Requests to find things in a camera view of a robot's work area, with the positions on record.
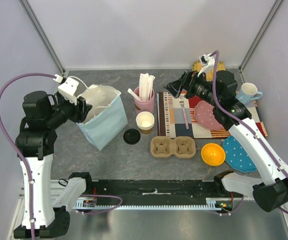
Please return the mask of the pink polka dot plate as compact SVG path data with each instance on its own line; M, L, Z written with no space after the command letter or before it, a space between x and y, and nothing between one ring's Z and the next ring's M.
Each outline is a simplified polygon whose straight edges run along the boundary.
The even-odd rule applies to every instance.
M214 106L206 101L200 101L194 108L194 116L197 122L208 130L218 131L224 127L215 119L213 114Z

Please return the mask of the light blue paper bag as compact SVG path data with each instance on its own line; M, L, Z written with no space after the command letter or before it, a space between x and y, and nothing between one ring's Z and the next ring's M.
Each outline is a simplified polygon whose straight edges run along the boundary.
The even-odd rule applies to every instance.
M88 142L101 151L128 124L121 92L112 86L93 84L79 96L92 109L77 125Z

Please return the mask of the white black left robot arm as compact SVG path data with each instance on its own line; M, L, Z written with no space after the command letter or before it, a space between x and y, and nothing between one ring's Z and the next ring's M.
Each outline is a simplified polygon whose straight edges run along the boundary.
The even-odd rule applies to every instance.
M53 239L65 235L70 224L70 212L80 196L93 192L88 172L74 172L55 201L51 199L51 166L54 155L56 129L71 120L81 123L92 105L83 97L76 103L65 100L59 93L47 94L34 91L24 97L25 117L21 121L16 147L29 164L22 162L25 188L25 212L21 223L14 230L15 239L33 236Z

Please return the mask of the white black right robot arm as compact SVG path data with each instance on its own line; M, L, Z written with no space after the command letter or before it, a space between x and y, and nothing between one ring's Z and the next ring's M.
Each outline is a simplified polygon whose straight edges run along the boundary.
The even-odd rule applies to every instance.
M260 174L260 178L252 178L227 170L214 178L214 193L219 197L229 192L251 196L262 210L271 212L288 203L288 165L261 134L246 106L236 99L237 86L233 73L220 70L213 81L207 81L205 73L185 71L164 88L176 99L185 90L185 98L197 96L212 105L215 119L241 144Z

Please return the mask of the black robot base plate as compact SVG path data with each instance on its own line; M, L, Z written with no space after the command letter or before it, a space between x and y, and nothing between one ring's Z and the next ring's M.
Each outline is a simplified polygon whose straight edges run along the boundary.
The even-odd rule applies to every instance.
M93 180L84 194L122 198L122 206L204 205L207 198L239 198L239 193L219 190L214 181L202 180Z

